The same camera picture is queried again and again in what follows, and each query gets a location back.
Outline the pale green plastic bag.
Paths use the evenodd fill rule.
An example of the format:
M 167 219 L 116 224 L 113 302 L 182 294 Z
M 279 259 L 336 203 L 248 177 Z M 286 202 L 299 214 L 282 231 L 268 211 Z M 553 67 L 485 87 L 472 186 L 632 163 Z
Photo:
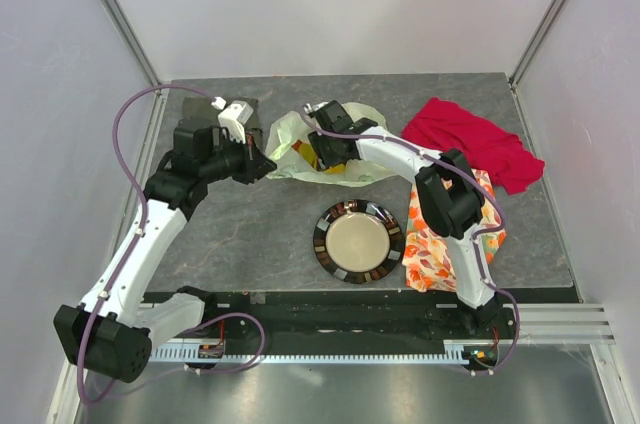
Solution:
M 297 111 L 287 113 L 271 125 L 265 154 L 277 164 L 277 170 L 268 174 L 268 179 L 294 179 L 307 183 L 359 188 L 393 176 L 393 173 L 384 167 L 361 160 L 349 161 L 344 173 L 315 171 L 291 148 L 297 140 L 309 143 L 308 134 L 311 132 L 312 129 Z

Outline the yellow fake starfruit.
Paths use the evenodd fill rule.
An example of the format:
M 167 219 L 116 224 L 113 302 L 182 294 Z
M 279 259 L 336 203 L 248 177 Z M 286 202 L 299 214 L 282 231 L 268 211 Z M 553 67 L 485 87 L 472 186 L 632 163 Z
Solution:
M 304 159 L 304 161 L 307 162 L 315 171 L 325 172 L 329 174 L 339 174 L 345 172 L 345 164 L 339 164 L 336 166 L 325 168 L 321 164 L 319 157 L 316 155 L 313 147 L 308 142 L 297 140 L 291 145 L 291 148 L 296 153 L 298 153 Z

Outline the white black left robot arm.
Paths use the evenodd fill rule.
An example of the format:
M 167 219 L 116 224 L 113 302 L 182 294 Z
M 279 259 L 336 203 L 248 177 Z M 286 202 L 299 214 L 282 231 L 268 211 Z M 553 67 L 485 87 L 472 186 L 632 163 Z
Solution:
M 260 129 L 181 120 L 108 267 L 78 305 L 63 305 L 54 317 L 69 362 L 80 372 L 131 383 L 165 342 L 189 330 L 198 337 L 215 333 L 220 315 L 208 293 L 183 287 L 152 309 L 142 308 L 144 294 L 210 184 L 226 179 L 253 184 L 275 168 L 262 151 Z

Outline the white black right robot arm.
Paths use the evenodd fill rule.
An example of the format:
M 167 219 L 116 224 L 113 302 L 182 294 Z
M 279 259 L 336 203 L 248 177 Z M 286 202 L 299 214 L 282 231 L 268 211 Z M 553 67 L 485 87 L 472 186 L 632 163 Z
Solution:
M 483 336 L 499 314 L 497 287 L 482 249 L 482 207 L 491 198 L 478 183 L 462 151 L 442 152 L 412 144 L 361 118 L 355 121 L 332 100 L 306 104 L 300 116 L 324 167 L 351 160 L 372 162 L 416 186 L 422 217 L 446 242 L 456 276 L 458 325 L 467 336 Z

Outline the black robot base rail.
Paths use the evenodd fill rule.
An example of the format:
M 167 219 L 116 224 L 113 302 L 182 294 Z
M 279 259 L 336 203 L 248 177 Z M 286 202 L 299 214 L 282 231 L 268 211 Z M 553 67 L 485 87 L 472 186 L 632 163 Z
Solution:
M 268 351 L 422 351 L 447 340 L 490 345 L 512 339 L 516 319 L 499 299 L 490 325 L 470 334 L 454 294 L 413 290 L 211 292 L 206 328 L 183 337 L 222 338 L 232 350 L 249 351 L 261 339 Z

